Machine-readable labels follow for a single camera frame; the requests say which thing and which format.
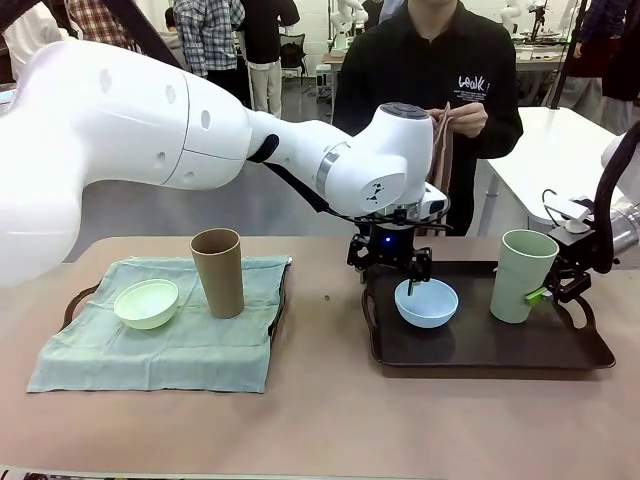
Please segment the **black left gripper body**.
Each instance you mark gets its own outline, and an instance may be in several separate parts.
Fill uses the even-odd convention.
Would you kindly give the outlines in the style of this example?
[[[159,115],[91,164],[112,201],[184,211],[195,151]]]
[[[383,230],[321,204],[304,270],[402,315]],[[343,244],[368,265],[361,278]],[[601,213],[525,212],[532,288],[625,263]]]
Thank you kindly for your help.
[[[372,264],[408,264],[413,255],[416,226],[356,224],[358,234],[369,238]]]

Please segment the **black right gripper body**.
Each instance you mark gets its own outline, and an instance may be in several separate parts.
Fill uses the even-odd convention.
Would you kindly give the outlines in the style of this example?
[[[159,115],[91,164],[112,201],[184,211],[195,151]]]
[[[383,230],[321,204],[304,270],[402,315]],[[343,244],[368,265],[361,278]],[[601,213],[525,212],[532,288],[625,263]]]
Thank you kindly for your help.
[[[564,227],[556,227],[548,236],[559,245],[559,256],[577,263],[580,269],[592,269],[600,274],[611,271],[614,259],[611,230],[601,232],[588,229],[586,232],[573,234]]]

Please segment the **person's left hand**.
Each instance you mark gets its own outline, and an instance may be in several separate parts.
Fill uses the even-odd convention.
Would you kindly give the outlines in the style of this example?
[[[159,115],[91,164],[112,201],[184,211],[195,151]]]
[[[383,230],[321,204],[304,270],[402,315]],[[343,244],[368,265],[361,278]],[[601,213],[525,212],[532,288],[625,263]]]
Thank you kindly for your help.
[[[474,102],[449,111],[451,130],[467,138],[476,138],[486,126],[488,114],[482,103]]]

